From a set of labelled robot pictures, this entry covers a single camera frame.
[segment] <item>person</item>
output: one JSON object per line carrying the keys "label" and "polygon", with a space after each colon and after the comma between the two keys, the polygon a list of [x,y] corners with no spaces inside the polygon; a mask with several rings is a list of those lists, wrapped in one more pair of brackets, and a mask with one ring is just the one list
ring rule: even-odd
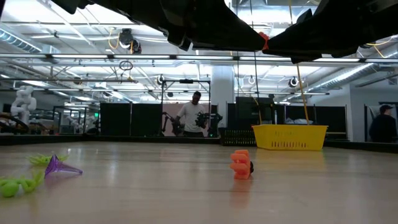
{"label": "person", "polygon": [[396,120],[391,116],[391,109],[389,105],[380,107],[380,115],[373,120],[369,130],[373,142],[390,143],[397,137]]}
{"label": "person", "polygon": [[199,91],[194,92],[192,96],[192,101],[189,103],[185,103],[181,110],[177,113],[177,117],[175,118],[175,122],[180,122],[182,116],[185,116],[185,126],[184,126],[184,136],[191,138],[202,138],[203,132],[201,128],[205,128],[206,124],[203,127],[197,126],[196,120],[198,118],[198,113],[204,113],[205,107],[199,104],[201,94]]}

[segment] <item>green plastic piece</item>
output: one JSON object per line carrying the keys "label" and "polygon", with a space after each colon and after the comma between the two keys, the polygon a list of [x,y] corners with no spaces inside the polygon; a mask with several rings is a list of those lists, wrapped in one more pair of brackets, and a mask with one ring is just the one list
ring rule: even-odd
{"label": "green plastic piece", "polygon": [[22,185],[25,193],[30,193],[44,180],[44,172],[33,172],[33,179],[0,179],[0,193],[3,197],[13,197],[18,193],[19,185]]}
{"label": "green plastic piece", "polygon": [[[52,156],[44,156],[38,154],[37,156],[29,156],[28,160],[31,164],[35,166],[47,166],[51,160]],[[68,155],[66,156],[57,156],[60,161],[65,161],[68,159]]]}

